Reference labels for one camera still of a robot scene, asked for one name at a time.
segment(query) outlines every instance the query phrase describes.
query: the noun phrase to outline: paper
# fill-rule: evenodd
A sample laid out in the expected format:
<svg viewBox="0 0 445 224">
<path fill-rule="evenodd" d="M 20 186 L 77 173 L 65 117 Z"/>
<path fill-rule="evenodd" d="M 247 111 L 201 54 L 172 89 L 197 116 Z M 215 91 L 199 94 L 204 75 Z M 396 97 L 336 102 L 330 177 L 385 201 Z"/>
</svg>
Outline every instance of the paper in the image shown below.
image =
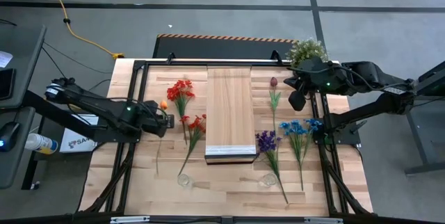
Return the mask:
<svg viewBox="0 0 445 224">
<path fill-rule="evenodd" d="M 88 121 L 91 125 L 97 125 L 99 118 L 93 114 L 79 114 L 83 119 Z M 90 152 L 96 147 L 97 143 L 82 136 L 70 129 L 65 128 L 63 133 L 62 144 L 60 145 L 60 152 Z"/>
<path fill-rule="evenodd" d="M 0 67 L 6 67 L 6 65 L 13 59 L 13 55 L 0 51 Z"/>
</svg>

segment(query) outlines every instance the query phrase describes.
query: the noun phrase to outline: yellow cable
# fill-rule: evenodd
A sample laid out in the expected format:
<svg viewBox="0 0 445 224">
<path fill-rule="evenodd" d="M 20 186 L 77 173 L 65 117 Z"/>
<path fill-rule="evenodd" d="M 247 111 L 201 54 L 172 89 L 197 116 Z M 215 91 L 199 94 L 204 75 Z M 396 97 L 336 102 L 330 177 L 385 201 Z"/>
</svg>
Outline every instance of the yellow cable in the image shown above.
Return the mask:
<svg viewBox="0 0 445 224">
<path fill-rule="evenodd" d="M 63 14 L 64 14 L 64 16 L 65 16 L 65 19 L 68 19 L 68 14 L 67 14 L 67 11 L 66 11 L 66 9 L 65 9 L 65 6 L 63 5 L 62 0 L 58 0 L 58 2 L 59 2 L 60 5 L 62 6 L 62 10 L 63 10 Z M 77 34 L 75 34 L 75 33 L 72 31 L 71 26 L 70 26 L 70 23 L 66 22 L 65 24 L 67 25 L 67 28 L 68 28 L 68 30 L 70 31 L 70 33 L 71 33 L 75 38 L 78 38 L 79 40 L 82 40 L 82 41 L 87 42 L 87 43 L 90 43 L 90 44 L 92 44 L 92 45 L 94 45 L 94 46 L 96 46 L 96 47 L 99 47 L 100 49 L 102 49 L 102 50 L 104 50 L 105 52 L 107 52 L 108 54 L 110 54 L 114 59 L 124 57 L 124 54 L 123 54 L 123 53 L 113 53 L 113 52 L 111 52 L 110 50 L 106 49 L 105 47 L 103 47 L 103 46 L 97 44 L 96 42 L 92 42 L 92 41 L 90 41 L 90 40 L 87 40 L 87 39 L 85 39 L 85 38 L 82 38 L 82 37 L 78 36 Z"/>
</svg>

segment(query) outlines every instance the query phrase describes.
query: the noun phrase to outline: desk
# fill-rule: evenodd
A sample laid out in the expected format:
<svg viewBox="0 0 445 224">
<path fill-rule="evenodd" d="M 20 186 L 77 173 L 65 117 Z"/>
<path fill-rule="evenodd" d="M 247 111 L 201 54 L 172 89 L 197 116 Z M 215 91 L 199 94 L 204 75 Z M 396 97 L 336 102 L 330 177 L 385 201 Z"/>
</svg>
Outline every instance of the desk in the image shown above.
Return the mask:
<svg viewBox="0 0 445 224">
<path fill-rule="evenodd" d="M 133 59 L 117 59 L 108 91 L 109 97 L 127 96 L 133 62 Z M 255 131 L 270 129 L 272 125 L 268 94 L 271 77 L 278 79 L 277 90 L 282 92 L 277 108 L 277 122 L 312 118 L 310 103 L 301 112 L 297 112 L 287 102 L 292 88 L 282 81 L 291 76 L 291 71 L 282 67 L 252 67 L 251 73 Z M 189 102 L 186 114 L 205 113 L 206 67 L 150 67 L 144 99 L 154 99 L 157 102 L 166 99 L 167 88 L 178 79 L 190 79 L 194 85 L 196 98 Z M 135 96 L 138 94 L 139 84 L 140 76 L 136 82 Z M 342 113 L 349 109 L 346 97 L 327 96 L 327 99 L 333 113 Z M 167 113 L 177 117 L 175 105 L 168 103 Z M 289 142 L 284 141 L 280 146 L 281 177 L 290 202 L 286 206 L 278 186 L 264 188 L 259 185 L 259 179 L 270 173 L 268 166 L 260 161 L 261 157 L 253 164 L 208 166 L 204 160 L 205 140 L 200 140 L 183 171 L 194 181 L 191 189 L 185 189 L 177 183 L 177 173 L 187 152 L 180 124 L 169 129 L 161 142 L 157 175 L 156 151 L 159 141 L 157 136 L 143 134 L 141 142 L 136 146 L 125 214 L 328 216 L 320 157 L 315 145 L 308 151 L 303 165 L 304 192 L 301 191 L 298 165 Z M 107 185 L 116 147 L 115 143 L 107 143 L 93 153 L 79 210 L 89 207 Z M 363 207 L 372 211 L 357 150 L 345 145 L 338 145 L 337 148 L 345 184 Z M 331 183 L 337 209 L 340 209 L 337 187 L 332 180 Z M 116 202 L 119 195 L 118 185 Z"/>
</svg>

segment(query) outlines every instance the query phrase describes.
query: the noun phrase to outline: wooden board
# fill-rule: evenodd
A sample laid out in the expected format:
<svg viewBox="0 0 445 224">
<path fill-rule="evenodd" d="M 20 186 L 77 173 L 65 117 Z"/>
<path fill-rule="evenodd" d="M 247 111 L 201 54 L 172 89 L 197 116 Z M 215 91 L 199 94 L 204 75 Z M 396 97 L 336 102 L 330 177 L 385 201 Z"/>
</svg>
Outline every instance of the wooden board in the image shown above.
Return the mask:
<svg viewBox="0 0 445 224">
<path fill-rule="evenodd" d="M 133 66 L 131 59 L 118 59 L 111 79 L 109 97 L 125 97 Z M 291 72 L 276 67 L 251 69 L 254 128 L 256 132 L 272 128 L 269 81 L 274 76 L 279 81 L 277 90 L 282 96 L 277 108 L 277 124 L 283 120 L 312 117 L 309 103 L 296 112 L 287 102 L 292 88 L 282 83 Z M 165 99 L 167 87 L 178 79 L 190 79 L 194 83 L 196 98 L 188 105 L 186 113 L 200 115 L 206 112 L 207 69 L 205 67 L 151 67 L 145 99 Z M 328 96 L 330 111 L 342 113 L 349 109 L 348 100 L 342 96 Z M 168 113 L 176 114 L 172 102 Z M 278 186 L 262 187 L 259 180 L 270 172 L 269 167 L 258 159 L 253 164 L 208 166 L 204 160 L 205 140 L 198 141 L 195 151 L 184 168 L 193 180 L 192 188 L 177 183 L 177 173 L 186 156 L 187 147 L 177 125 L 167 132 L 161 142 L 159 174 L 156 174 L 156 150 L 159 138 L 144 134 L 136 146 L 131 171 L 126 214 L 156 215 L 232 215 L 232 216 L 327 216 L 320 157 L 313 145 L 303 166 L 305 191 L 300 188 L 298 166 L 289 142 L 280 147 L 280 168 L 284 189 L 290 204 L 286 205 Z M 366 178 L 357 150 L 339 145 L 338 153 L 343 180 L 363 206 L 371 211 Z M 81 208 L 89 207 L 102 192 L 111 176 L 116 144 L 105 144 L 92 156 Z M 339 209 L 338 192 L 331 180 L 334 199 Z"/>
<path fill-rule="evenodd" d="M 256 154 L 250 67 L 207 71 L 207 161 L 235 162 L 231 154 Z"/>
</svg>

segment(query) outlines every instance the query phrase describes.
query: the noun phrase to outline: concrete floor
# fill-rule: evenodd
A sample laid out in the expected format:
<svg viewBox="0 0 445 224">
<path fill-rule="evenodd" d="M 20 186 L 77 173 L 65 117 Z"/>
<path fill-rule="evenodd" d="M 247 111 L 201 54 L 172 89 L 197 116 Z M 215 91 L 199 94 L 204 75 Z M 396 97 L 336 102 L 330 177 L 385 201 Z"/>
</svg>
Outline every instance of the concrete floor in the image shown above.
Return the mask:
<svg viewBox="0 0 445 224">
<path fill-rule="evenodd" d="M 6 0 L 55 1 L 55 0 Z M 66 2 L 292 5 L 309 0 L 64 0 Z M 444 7 L 445 0 L 318 0 L 319 6 Z M 68 9 L 73 29 L 111 51 L 129 58 L 152 55 L 159 33 L 242 35 L 249 37 L 316 37 L 310 11 Z M 0 8 L 0 18 L 19 25 L 45 24 L 46 41 L 69 56 L 103 71 L 113 69 L 106 53 L 74 39 L 62 23 L 58 8 Z M 445 13 L 321 13 L 330 59 L 373 61 L 385 72 L 416 79 L 444 60 Z M 110 78 L 84 69 L 47 48 L 67 76 L 89 88 Z M 41 54 L 30 89 L 42 94 L 60 74 Z M 105 95 L 107 85 L 95 90 Z M 351 108 L 372 102 L 377 93 L 349 98 Z M 403 170 L 421 164 L 406 117 L 379 115 L 359 131 L 366 179 L 375 212 L 382 216 L 427 221 L 445 220 L 445 172 L 406 177 Z M 18 183 L 0 193 L 0 218 L 19 218 L 73 212 L 81 197 L 88 159 L 49 162 L 37 191 L 20 191 Z M 23 175 L 23 169 L 17 181 Z"/>
</svg>

